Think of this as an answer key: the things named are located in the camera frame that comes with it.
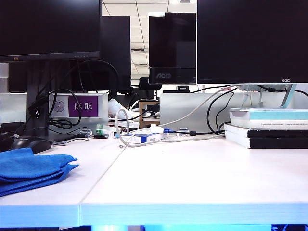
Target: ceiling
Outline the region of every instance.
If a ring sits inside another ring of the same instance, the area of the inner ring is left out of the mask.
[[[149,75],[149,12],[196,12],[195,2],[196,0],[103,0],[103,16],[130,16],[133,80]]]

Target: blue microfiber cloth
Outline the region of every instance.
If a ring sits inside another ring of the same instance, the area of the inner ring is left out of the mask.
[[[31,148],[0,153],[0,196],[62,181],[78,165],[70,155],[37,155]]]

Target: purple name plate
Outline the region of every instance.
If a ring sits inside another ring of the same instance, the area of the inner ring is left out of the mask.
[[[79,105],[73,96],[68,97],[69,117],[79,117],[78,106],[82,117],[98,117],[98,96],[77,96]]]

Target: aoc logo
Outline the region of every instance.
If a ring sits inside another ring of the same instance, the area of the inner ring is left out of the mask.
[[[172,75],[170,73],[158,73],[156,79],[171,79]]]

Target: small box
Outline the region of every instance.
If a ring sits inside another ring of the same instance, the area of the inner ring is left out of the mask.
[[[132,136],[132,134],[126,134],[122,135],[122,138],[128,143],[147,143],[152,141],[159,141],[167,138],[168,136],[169,133],[135,134],[134,136]]]

